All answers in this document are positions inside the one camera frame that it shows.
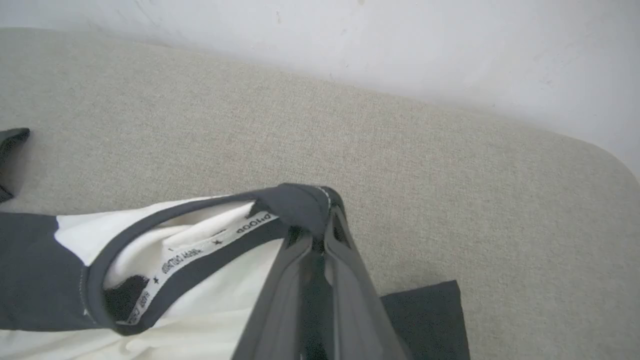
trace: black garment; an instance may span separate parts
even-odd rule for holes
[[[13,149],[21,142],[24,142],[29,137],[29,129],[20,128],[20,129],[11,129],[0,131],[0,175],[2,166],[4,162],[9,157],[9,154],[13,151]],[[7,201],[11,199],[13,195],[2,186],[0,183],[0,202]]]
[[[456,281],[382,297],[394,329],[415,360],[468,360],[467,331]]]

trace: t-shirt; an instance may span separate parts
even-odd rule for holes
[[[339,195],[282,184],[87,215],[0,212],[0,358],[230,359],[292,226]],[[468,359],[458,285],[384,296],[414,359]]]

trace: beige upholstered surface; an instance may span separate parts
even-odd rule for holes
[[[640,186],[590,144],[273,69],[0,31],[1,211],[327,184],[382,293],[459,281],[474,359],[640,354]]]

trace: dark gray sleeve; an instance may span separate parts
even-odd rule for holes
[[[56,217],[0,213],[0,329],[98,327],[84,311],[86,267],[54,239]]]

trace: clothing label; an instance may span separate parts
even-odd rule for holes
[[[213,237],[204,241],[180,250],[175,251],[175,255],[165,259],[163,264],[155,271],[154,275],[149,279],[147,286],[140,293],[140,297],[136,301],[129,318],[126,322],[122,322],[124,325],[136,325],[142,315],[148,308],[148,305],[156,297],[158,291],[163,287],[166,281],[175,274],[178,270],[188,265],[190,262],[200,259],[203,256],[212,254],[230,243],[240,239],[245,234],[256,230],[258,227],[276,220],[278,217],[267,211],[261,211],[256,215],[242,219],[229,225],[226,229],[219,231]]]

